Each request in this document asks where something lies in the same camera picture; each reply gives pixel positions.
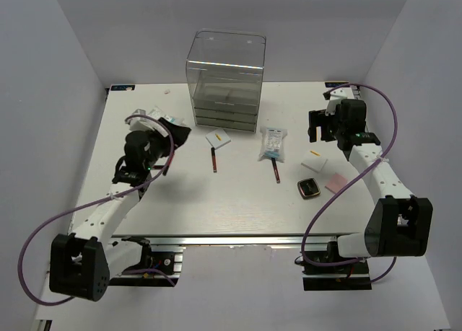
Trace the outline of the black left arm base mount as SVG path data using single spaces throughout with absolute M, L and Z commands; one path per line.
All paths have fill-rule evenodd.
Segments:
M 143 237 L 112 239 L 105 248 L 111 286 L 173 287 L 184 249 Z

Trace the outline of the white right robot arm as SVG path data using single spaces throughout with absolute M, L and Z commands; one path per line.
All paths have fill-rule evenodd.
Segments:
M 310 141 L 336 141 L 346 160 L 361 174 L 375 208 L 365 229 L 341 235 L 326 254 L 334 272 L 346 270 L 352 259 L 420 257 L 427 250 L 433 207 L 416 197 L 385 160 L 380 140 L 368 133 L 367 106 L 362 100 L 343 99 L 331 110 L 309 112 Z

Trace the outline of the clear acrylic makeup organizer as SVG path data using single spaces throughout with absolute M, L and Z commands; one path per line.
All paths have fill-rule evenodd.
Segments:
M 266 36 L 202 29 L 186 59 L 195 124 L 254 133 L 258 122 Z

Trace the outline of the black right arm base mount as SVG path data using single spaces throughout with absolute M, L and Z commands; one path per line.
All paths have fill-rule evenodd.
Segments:
M 345 261 L 339 256 L 337 243 L 330 241 L 324 249 L 308 250 L 307 257 L 316 263 L 338 263 Z M 319 267 L 306 262 L 302 255 L 294 260 L 302 267 L 304 291 L 367 291 L 372 289 L 369 267 L 366 262 Z

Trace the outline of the white blue sachet packet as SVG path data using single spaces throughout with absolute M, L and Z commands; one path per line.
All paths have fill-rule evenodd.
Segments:
M 167 122 L 172 123 L 173 125 L 183 125 L 183 118 L 174 117 L 168 115 L 166 112 L 161 110 L 158 106 L 154 106 L 147 115 L 155 120 L 159 120 L 160 118 L 164 118 Z
M 268 158 L 275 159 L 277 162 L 284 162 L 284 139 L 288 134 L 287 129 L 261 126 L 260 133 L 262 139 L 258 160 Z

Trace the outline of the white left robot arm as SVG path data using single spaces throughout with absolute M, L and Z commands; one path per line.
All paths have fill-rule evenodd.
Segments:
M 99 301 L 112 279 L 124 273 L 155 273 L 155 256 L 148 239 L 137 236 L 113 241 L 112 235 L 143 198 L 157 160 L 170 161 L 191 129 L 164 118 L 125 138 L 124 154 L 115 166 L 108 200 L 70 234 L 51 244 L 49 289 L 72 298 Z

